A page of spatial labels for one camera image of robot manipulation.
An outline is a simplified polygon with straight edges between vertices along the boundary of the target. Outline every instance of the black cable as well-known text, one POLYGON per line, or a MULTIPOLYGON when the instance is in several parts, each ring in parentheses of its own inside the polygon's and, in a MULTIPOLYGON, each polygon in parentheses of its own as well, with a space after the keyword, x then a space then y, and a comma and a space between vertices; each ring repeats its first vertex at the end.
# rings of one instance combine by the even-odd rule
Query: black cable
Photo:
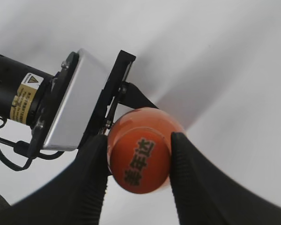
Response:
POLYGON ((53 160, 53 159, 57 159, 62 154, 64 154, 64 151, 58 151, 58 152, 56 152, 52 155, 46 155, 46 154, 43 154, 43 153, 39 153, 39 155, 37 157, 45 159, 45 160, 53 160))
POLYGON ((8 145, 10 147, 14 147, 15 146, 15 143, 10 141, 10 140, 6 140, 2 137, 0 137, 0 143, 4 144, 4 145, 8 145))
MULTIPOLYGON (((2 118, 0 117, 0 120, 3 122, 0 125, 0 129, 3 128, 7 122, 6 118, 2 118)), ((4 163, 7 167, 9 167, 10 169, 14 170, 14 171, 22 171, 22 170, 26 170, 28 169, 28 167, 31 165, 32 163, 32 158, 28 158, 28 160, 26 161, 25 165, 23 167, 18 166, 17 164, 14 164, 13 162, 11 162, 8 158, 5 157, 5 155, 2 153, 1 149, 0 149, 0 161, 2 163, 4 163)))

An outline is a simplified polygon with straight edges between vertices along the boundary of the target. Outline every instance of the white background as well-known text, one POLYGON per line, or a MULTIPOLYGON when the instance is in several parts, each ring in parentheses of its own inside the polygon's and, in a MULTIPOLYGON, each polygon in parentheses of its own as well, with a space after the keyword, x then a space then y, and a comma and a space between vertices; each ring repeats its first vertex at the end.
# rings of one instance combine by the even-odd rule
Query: white background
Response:
MULTIPOLYGON (((0 0, 1 54, 54 75, 81 47, 108 71, 121 49, 136 55, 129 81, 226 174, 281 206, 281 0, 0 0)), ((31 138, 12 121, 0 136, 31 138)), ((24 172, 0 162, 0 194, 21 200, 74 156, 24 172)), ((178 224, 170 187, 133 195, 108 185, 102 225, 178 224)))

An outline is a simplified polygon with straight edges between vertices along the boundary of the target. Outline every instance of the warning label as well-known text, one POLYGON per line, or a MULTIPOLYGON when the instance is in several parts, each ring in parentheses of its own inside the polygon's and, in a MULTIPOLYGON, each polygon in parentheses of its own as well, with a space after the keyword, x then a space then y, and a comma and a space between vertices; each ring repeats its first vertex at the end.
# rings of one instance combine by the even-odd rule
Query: warning label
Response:
POLYGON ((41 83, 43 82, 43 78, 41 76, 32 74, 32 73, 28 73, 23 81, 22 84, 25 84, 28 87, 34 88, 34 89, 38 89, 38 87, 41 85, 41 83))
POLYGON ((10 109, 11 120, 26 124, 31 103, 43 80, 42 77, 31 73, 24 77, 10 109))
POLYGON ((31 78, 28 80, 28 83, 38 83, 38 81, 34 76, 31 76, 31 78))

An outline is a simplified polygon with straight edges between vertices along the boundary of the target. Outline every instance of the white label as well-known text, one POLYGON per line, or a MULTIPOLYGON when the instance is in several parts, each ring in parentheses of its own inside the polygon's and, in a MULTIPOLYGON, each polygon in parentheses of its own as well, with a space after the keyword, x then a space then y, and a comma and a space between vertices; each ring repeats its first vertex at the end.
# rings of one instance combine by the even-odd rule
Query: white label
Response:
POLYGON ((38 87, 41 85, 43 82, 43 78, 41 76, 32 74, 32 73, 27 73, 27 75, 24 77, 23 81, 21 84, 24 84, 28 87, 31 87, 33 89, 38 89, 38 87))

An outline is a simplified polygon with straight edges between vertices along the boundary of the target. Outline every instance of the screw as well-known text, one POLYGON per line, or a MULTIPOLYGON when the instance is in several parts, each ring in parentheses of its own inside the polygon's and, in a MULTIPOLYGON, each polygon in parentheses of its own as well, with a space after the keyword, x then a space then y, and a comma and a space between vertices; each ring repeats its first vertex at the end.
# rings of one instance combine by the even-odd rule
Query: screw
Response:
POLYGON ((105 124, 105 127, 106 127, 107 129, 110 129, 110 128, 112 127, 112 125, 113 125, 113 123, 112 123, 110 120, 108 120, 108 121, 106 122, 106 124, 105 124))
POLYGON ((70 63, 68 61, 63 61, 61 63, 61 68, 67 70, 67 69, 69 69, 69 67, 70 67, 70 63))
POLYGON ((36 124, 37 129, 43 129, 45 122, 43 120, 38 120, 36 124))
POLYGON ((125 94, 127 91, 127 88, 125 86, 122 87, 122 94, 125 94))

